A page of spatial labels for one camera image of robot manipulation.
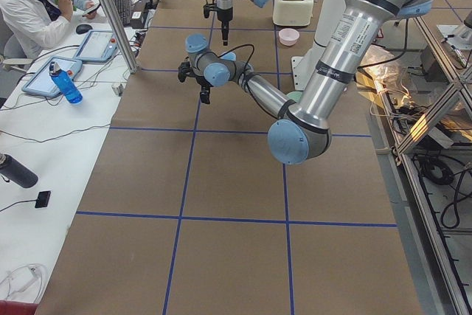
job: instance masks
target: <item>person's hand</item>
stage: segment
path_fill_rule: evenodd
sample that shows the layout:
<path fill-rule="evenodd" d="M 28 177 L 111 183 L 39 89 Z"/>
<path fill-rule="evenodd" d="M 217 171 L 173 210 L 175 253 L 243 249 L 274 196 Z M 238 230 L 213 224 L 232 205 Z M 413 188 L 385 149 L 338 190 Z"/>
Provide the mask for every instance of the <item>person's hand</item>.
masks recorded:
<path fill-rule="evenodd" d="M 72 0 L 58 0 L 58 7 L 60 14 L 67 20 L 71 21 L 72 13 L 74 12 Z"/>
<path fill-rule="evenodd" d="M 87 1 L 86 9 L 88 9 L 88 8 L 90 8 L 90 7 L 93 7 L 94 5 L 95 5 L 94 2 L 92 2 L 92 1 Z M 95 16 L 97 16 L 97 12 L 96 12 L 96 11 L 94 11 L 94 12 L 91 13 L 91 14 L 86 14 L 86 15 L 84 15 L 84 17 L 86 17 L 86 18 L 94 18 Z"/>

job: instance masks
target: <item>red object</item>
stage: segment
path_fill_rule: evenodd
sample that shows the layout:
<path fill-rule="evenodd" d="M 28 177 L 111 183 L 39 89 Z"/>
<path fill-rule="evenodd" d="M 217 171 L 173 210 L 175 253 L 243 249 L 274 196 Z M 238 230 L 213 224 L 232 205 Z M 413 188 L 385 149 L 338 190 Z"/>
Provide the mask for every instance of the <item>red object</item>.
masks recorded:
<path fill-rule="evenodd" d="M 0 315 L 34 315 L 38 304 L 0 300 Z"/>

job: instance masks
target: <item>blue water bottle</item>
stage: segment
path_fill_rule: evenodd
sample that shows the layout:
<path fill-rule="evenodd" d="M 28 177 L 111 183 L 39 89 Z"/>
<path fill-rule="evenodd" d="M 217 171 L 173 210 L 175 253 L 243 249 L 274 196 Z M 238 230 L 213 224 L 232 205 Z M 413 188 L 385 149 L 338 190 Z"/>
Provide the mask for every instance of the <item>blue water bottle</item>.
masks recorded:
<path fill-rule="evenodd" d="M 70 103 L 82 101 L 82 94 L 77 90 L 69 75 L 63 71 L 57 62 L 52 61 L 49 65 L 49 75 Z"/>

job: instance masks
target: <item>metal pole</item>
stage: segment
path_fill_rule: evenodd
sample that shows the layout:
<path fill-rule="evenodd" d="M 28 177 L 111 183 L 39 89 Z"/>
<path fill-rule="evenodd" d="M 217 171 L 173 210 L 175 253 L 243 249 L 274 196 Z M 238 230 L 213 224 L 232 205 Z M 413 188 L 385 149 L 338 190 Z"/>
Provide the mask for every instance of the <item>metal pole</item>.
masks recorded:
<path fill-rule="evenodd" d="M 122 22 L 119 18 L 118 11 L 115 7 L 113 0 L 100 0 L 103 11 L 110 23 L 111 29 L 117 38 L 118 47 L 123 54 L 126 65 L 128 66 L 130 73 L 136 73 L 138 65 L 136 63 L 136 58 L 134 53 L 131 50 L 131 46 L 128 42 L 128 37 L 126 36 L 125 29 L 122 25 Z"/>

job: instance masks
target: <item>white lab coat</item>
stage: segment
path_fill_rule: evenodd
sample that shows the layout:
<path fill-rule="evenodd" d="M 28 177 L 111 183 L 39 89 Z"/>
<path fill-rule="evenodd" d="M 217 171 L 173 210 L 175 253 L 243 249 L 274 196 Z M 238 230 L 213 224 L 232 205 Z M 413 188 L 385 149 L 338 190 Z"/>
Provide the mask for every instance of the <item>white lab coat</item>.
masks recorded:
<path fill-rule="evenodd" d="M 47 0 L 56 6 L 54 0 Z M 87 1 L 73 0 L 74 6 L 84 10 Z M 43 49 L 60 43 L 67 33 L 69 22 L 63 16 L 51 21 L 39 0 L 0 0 L 5 24 L 13 31 L 28 58 L 36 58 Z"/>

